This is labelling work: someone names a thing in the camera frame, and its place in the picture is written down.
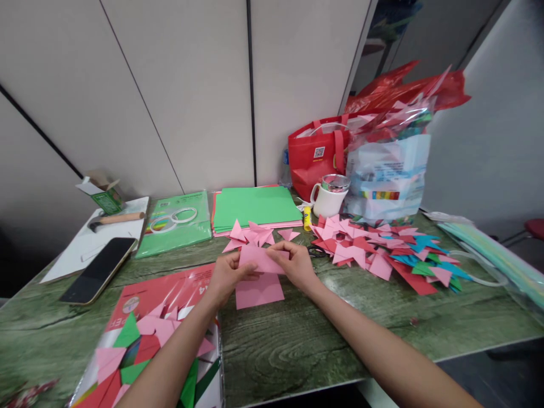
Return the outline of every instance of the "glue stick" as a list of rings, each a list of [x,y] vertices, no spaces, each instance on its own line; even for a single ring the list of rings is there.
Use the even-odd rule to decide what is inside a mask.
[[[312,225],[312,209],[310,207],[304,207],[303,211],[304,230],[311,231],[310,225]]]

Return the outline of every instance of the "table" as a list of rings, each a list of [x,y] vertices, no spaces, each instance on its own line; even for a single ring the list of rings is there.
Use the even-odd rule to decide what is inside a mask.
[[[458,249],[423,215],[418,214],[415,226],[441,237],[443,248]],[[303,233],[294,242],[308,245],[313,240],[311,233],[297,230]],[[281,239],[277,232],[274,238]],[[59,303],[75,278],[40,285],[46,268],[0,309],[0,397],[25,381],[33,385],[60,377],[53,390],[40,396],[37,407],[63,406],[123,286],[214,262],[227,243],[222,237],[155,257],[130,259],[90,307]],[[315,259],[313,264],[326,286],[434,361],[544,335],[544,328],[503,288],[463,282],[458,295],[441,288],[437,294],[418,296],[396,273],[386,282],[358,267],[333,266],[328,258]],[[473,261],[463,260],[462,267],[491,280]],[[369,378],[321,312],[286,277],[280,281],[285,301],[237,311],[232,296],[220,313],[228,408]],[[418,319],[417,326],[412,326],[411,318]]]

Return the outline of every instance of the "hammer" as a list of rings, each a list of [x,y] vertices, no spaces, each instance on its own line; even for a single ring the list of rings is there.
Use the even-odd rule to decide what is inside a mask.
[[[142,219],[145,216],[146,214],[143,212],[133,212],[132,214],[124,214],[124,215],[110,215],[106,217],[98,216],[90,220],[87,226],[92,232],[96,233],[96,228],[100,225],[113,224],[113,223],[124,222],[124,221],[134,221],[134,220]]]

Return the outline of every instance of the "red plastic bag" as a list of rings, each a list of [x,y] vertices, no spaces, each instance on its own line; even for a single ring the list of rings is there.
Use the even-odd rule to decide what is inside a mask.
[[[346,174],[344,150],[350,142],[350,132],[345,127],[348,118],[349,115],[343,115],[314,121],[289,135],[291,178],[303,200],[310,201],[314,184],[324,175]],[[334,128],[341,130],[323,132],[324,125],[334,123],[337,124]]]
[[[420,93],[436,83],[442,75],[431,76],[408,84],[401,84],[418,61],[412,61],[393,71],[380,75],[364,87],[357,96],[348,98],[345,113],[362,113],[375,109],[392,109],[395,102],[411,103]],[[435,111],[455,108],[470,100],[465,95],[465,77],[462,71],[448,73],[436,91]]]

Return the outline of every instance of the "smartphone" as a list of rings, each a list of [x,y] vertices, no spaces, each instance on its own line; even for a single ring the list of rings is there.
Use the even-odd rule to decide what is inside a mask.
[[[135,238],[112,238],[59,299],[77,305],[93,303],[136,244]]]

